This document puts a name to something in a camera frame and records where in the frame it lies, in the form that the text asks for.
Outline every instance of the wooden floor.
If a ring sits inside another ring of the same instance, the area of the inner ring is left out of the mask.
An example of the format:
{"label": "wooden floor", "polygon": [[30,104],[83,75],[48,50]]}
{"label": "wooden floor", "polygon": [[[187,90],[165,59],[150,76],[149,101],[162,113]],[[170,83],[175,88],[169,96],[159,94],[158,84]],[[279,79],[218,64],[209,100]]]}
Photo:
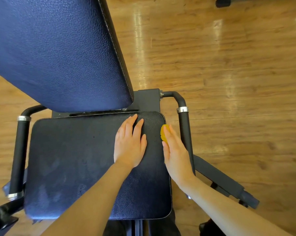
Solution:
{"label": "wooden floor", "polygon": [[[296,235],[296,0],[234,0],[223,9],[215,0],[107,1],[134,90],[180,92],[194,153],[258,198],[257,214]],[[0,77],[0,204],[16,116],[34,104]],[[161,101],[178,128],[176,107]],[[177,226],[198,235],[208,216],[173,185]],[[18,215],[8,235],[38,235],[49,224]]]}

